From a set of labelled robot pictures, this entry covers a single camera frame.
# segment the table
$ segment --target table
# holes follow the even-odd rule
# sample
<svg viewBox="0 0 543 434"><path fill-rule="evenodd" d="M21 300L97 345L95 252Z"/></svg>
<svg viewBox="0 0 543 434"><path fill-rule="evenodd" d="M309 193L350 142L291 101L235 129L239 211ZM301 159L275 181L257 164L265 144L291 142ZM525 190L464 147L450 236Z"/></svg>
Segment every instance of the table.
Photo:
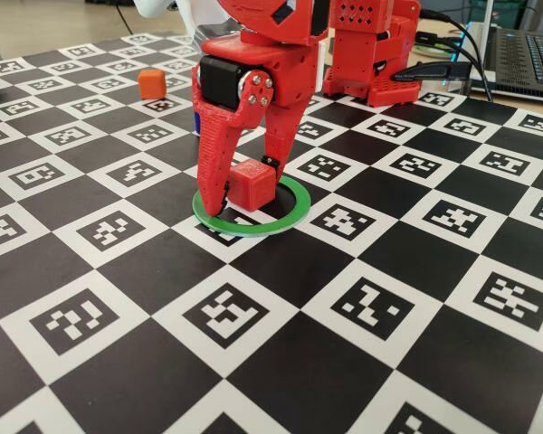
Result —
<svg viewBox="0 0 543 434"><path fill-rule="evenodd" d="M0 433L543 433L543 116L315 96L310 215L227 237L191 210L189 42L0 66Z"/></svg>

